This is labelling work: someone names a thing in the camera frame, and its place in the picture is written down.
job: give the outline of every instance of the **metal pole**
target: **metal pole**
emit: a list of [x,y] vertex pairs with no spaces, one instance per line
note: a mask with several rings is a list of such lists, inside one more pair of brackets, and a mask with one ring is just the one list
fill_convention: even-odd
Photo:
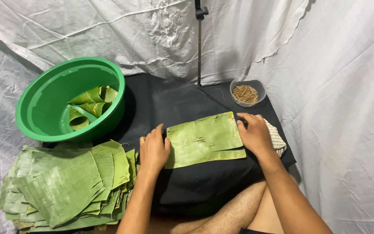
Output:
[[200,79],[202,77],[202,22],[199,21],[199,67],[197,71],[197,84],[202,85],[200,83]]

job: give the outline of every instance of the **person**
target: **person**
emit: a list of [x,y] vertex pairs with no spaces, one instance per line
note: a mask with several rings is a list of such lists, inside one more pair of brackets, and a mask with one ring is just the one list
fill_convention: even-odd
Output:
[[140,138],[141,165],[131,199],[119,225],[108,225],[111,234],[332,234],[283,167],[273,150],[261,115],[238,113],[243,144],[252,151],[265,180],[244,189],[214,216],[200,220],[150,217],[155,183],[168,159],[171,142],[163,142],[159,125]]

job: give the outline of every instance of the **green plastic basin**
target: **green plastic basin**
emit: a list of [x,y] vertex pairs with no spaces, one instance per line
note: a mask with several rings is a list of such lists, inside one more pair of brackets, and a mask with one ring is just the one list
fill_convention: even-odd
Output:
[[[88,116],[91,123],[73,131],[67,102],[100,85],[109,85],[118,91],[115,101],[100,118]],[[15,110],[15,121],[26,136],[38,141],[91,142],[121,121],[125,110],[124,92],[123,74],[111,61],[98,57],[69,60],[45,71],[24,90]]]

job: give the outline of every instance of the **black table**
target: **black table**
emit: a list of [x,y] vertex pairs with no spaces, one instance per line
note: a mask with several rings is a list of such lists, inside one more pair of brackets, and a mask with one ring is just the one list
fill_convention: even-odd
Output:
[[[231,98],[230,83],[200,87],[191,83],[165,80],[148,74],[126,77],[125,114],[110,134],[94,145],[115,140],[125,151],[139,149],[139,138],[157,125],[164,128],[227,111],[262,114],[278,129],[287,143],[268,96],[253,107],[241,107]],[[256,157],[205,162],[184,168],[163,170],[155,188],[153,211],[173,214],[214,197],[235,196],[244,187],[263,177]],[[281,158],[285,167],[296,161],[287,143]]]

